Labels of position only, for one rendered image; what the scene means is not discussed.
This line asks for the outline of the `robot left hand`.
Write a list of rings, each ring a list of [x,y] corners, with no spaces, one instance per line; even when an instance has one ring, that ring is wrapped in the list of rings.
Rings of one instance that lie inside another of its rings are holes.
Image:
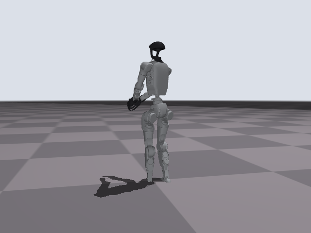
[[[131,107],[133,105],[133,103],[136,103],[138,100],[134,100],[133,101],[133,97],[129,99],[127,106],[128,106],[128,110],[131,111]]]

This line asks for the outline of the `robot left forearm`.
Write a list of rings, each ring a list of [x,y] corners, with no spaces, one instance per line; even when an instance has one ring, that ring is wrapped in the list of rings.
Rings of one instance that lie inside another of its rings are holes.
[[[135,84],[135,87],[136,87],[136,84]],[[138,100],[139,101],[140,93],[141,93],[141,90],[137,90],[137,89],[134,88],[133,101],[134,100]]]

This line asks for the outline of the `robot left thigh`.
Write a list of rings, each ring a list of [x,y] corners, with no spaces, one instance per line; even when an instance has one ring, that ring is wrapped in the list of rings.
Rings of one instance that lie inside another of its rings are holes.
[[[154,122],[156,121],[157,112],[151,109],[142,114],[141,126],[144,134],[145,148],[148,147],[149,157],[155,155],[155,147],[153,146],[153,132],[155,130]]]

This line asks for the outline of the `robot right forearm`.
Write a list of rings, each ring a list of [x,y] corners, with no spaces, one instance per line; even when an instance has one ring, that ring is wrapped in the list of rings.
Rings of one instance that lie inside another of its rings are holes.
[[[150,96],[152,96],[152,95],[149,95],[148,92],[145,92],[145,93],[140,97],[140,99],[141,99],[141,101],[143,101],[144,99],[147,99],[147,98],[149,98]]]

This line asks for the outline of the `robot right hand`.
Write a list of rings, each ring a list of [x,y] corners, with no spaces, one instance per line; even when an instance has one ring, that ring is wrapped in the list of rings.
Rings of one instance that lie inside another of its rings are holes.
[[[141,97],[141,96],[140,96],[140,97]],[[141,99],[139,98],[139,101],[137,101],[136,103],[134,103],[134,104],[133,104],[134,106],[132,105],[132,106],[133,106],[132,108],[134,108],[134,107],[136,106],[133,110],[135,110],[138,106],[140,106],[141,102],[144,102],[145,100],[146,100],[146,99],[144,99],[143,101],[141,101]],[[132,109],[132,108],[131,108],[131,109]],[[133,111],[133,110],[132,110],[132,111]]]

